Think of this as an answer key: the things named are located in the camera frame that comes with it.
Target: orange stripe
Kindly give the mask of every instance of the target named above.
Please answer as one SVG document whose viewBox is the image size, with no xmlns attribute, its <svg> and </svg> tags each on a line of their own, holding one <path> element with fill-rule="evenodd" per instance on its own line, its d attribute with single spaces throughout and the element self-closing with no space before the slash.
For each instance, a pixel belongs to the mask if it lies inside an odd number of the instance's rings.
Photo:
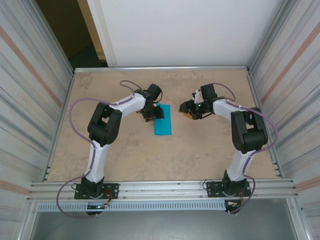
<svg viewBox="0 0 320 240">
<path fill-rule="evenodd" d="M 58 104 L 59 107 L 62 106 L 59 98 L 54 94 L 54 92 L 50 89 L 50 87 L 45 83 L 37 70 L 32 66 L 32 64 L 28 61 L 28 59 L 24 56 L 24 54 L 19 50 L 17 45 L 12 41 L 10 36 L 6 33 L 6 31 L 0 26 L 0 36 L 3 40 L 8 44 L 8 46 L 12 49 L 12 51 L 17 55 L 17 57 L 21 60 L 21 62 L 26 66 L 26 68 L 32 73 L 32 75 L 39 81 L 41 86 L 47 91 L 47 93 L 53 98 L 53 100 Z"/>
<path fill-rule="evenodd" d="M 295 64 L 297 59 L 305 52 L 305 50 L 309 47 L 309 45 L 313 42 L 313 40 L 317 37 L 317 35 L 319 33 L 320 33 L 320 22 L 312 30 L 312 32 L 309 34 L 309 36 L 304 40 L 303 44 L 301 45 L 299 50 L 296 52 L 294 57 L 291 59 L 291 61 L 288 63 L 288 65 L 282 70 L 280 75 L 277 77 L 277 79 L 271 85 L 270 89 L 266 92 L 264 97 L 261 99 L 262 104 L 265 103 L 266 99 L 269 97 L 271 92 L 276 88 L 276 86 L 280 83 L 280 81 L 285 77 L 285 75 L 288 73 L 288 71 L 291 69 L 291 67 Z"/>
<path fill-rule="evenodd" d="M 295 185 L 295 188 L 298 192 L 305 191 L 314 187 L 320 186 L 320 176 L 312 178 L 308 181 L 304 181 Z"/>
<path fill-rule="evenodd" d="M 29 189 L 26 189 L 24 187 L 21 187 L 21 186 L 18 186 L 18 185 L 15 185 L 13 183 L 3 181 L 3 180 L 0 180 L 0 189 L 8 190 L 11 192 L 16 192 L 18 194 L 24 194 L 24 195 L 29 194 Z"/>
</svg>

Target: beige work surface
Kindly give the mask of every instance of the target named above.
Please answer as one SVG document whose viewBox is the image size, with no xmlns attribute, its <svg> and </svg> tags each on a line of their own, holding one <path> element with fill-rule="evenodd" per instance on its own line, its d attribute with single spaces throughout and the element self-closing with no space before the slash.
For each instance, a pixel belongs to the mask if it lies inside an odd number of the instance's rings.
<svg viewBox="0 0 320 240">
<path fill-rule="evenodd" d="M 77 73 L 67 109 L 72 102 L 84 97 L 109 102 L 127 97 L 130 91 L 119 85 L 121 80 L 134 81 L 143 89 L 147 89 L 151 83 L 161 87 L 161 103 L 171 105 L 172 135 L 155 135 L 154 123 L 145 122 L 141 114 L 132 113 L 124 118 L 118 137 L 107 155 L 105 181 L 205 180 L 223 177 L 235 152 L 231 123 L 217 115 L 192 120 L 178 111 L 181 103 L 191 99 L 191 93 L 212 82 L 229 86 L 236 95 L 236 103 L 254 107 L 244 71 Z M 218 96 L 231 96 L 220 86 L 215 89 Z M 74 125 L 85 136 L 88 136 L 87 125 L 96 105 L 96 102 L 83 101 L 73 108 Z M 90 144 L 78 137 L 69 126 L 67 111 L 48 180 L 64 182 L 83 175 L 89 153 Z M 268 151 L 257 154 L 248 174 L 254 178 L 275 178 Z"/>
</svg>

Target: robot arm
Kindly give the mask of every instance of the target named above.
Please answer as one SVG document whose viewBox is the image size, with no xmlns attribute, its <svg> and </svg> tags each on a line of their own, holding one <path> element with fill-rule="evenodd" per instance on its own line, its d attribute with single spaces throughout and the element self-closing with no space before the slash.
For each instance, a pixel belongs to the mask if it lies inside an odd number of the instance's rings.
<svg viewBox="0 0 320 240">
<path fill-rule="evenodd" d="M 243 168 L 248 157 L 268 142 L 264 120 L 253 112 L 229 105 L 228 99 L 218 97 L 213 84 L 202 86 L 192 96 L 193 99 L 182 103 L 179 110 L 189 118 L 198 120 L 215 114 L 231 121 L 232 142 L 236 151 L 223 179 L 226 181 L 224 192 L 233 195 L 235 191 L 239 191 L 238 187 L 234 186 L 243 185 L 247 179 Z M 245 170 L 250 167 L 252 160 L 253 157 Z"/>
<path fill-rule="evenodd" d="M 160 87 L 151 84 L 147 90 L 134 91 L 134 97 L 126 103 L 120 105 L 107 105 L 98 103 L 87 127 L 89 138 L 95 145 L 95 156 L 92 169 L 91 163 L 94 154 L 94 147 L 90 148 L 89 162 L 85 174 L 89 174 L 81 179 L 86 192 L 97 198 L 101 195 L 104 181 L 104 166 L 111 144 L 116 140 L 123 118 L 131 113 L 141 113 L 146 122 L 154 119 L 163 119 L 164 112 L 160 106 L 154 106 L 154 101 L 162 92 Z"/>
</svg>

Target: black mounting plate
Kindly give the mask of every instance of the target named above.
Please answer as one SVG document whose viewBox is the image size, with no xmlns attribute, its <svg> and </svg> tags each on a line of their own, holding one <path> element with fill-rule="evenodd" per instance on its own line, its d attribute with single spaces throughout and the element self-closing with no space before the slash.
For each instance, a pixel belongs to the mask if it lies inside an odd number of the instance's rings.
<svg viewBox="0 0 320 240">
<path fill-rule="evenodd" d="M 240 190 L 242 190 L 243 197 L 249 197 L 251 189 L 249 182 L 245 186 L 232 195 L 227 195 L 224 192 L 224 185 L 222 181 L 208 181 L 206 182 L 206 193 L 208 198 L 221 198 L 221 197 L 240 197 Z"/>
<path fill-rule="evenodd" d="M 119 183 L 103 183 L 103 188 L 112 193 L 112 199 L 118 198 Z M 102 194 L 100 198 L 92 198 L 86 194 L 85 186 L 81 183 L 76 184 L 74 199 L 109 199 L 106 194 Z"/>
</svg>

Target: blue sponge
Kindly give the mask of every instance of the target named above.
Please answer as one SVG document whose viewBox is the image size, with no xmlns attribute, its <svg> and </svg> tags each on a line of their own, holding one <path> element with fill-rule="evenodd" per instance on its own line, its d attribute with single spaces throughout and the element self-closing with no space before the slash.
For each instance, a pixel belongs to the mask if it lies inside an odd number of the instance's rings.
<svg viewBox="0 0 320 240">
<path fill-rule="evenodd" d="M 170 105 L 158 103 L 157 106 L 163 109 L 164 119 L 155 119 L 154 134 L 160 136 L 172 135 Z"/>
</svg>

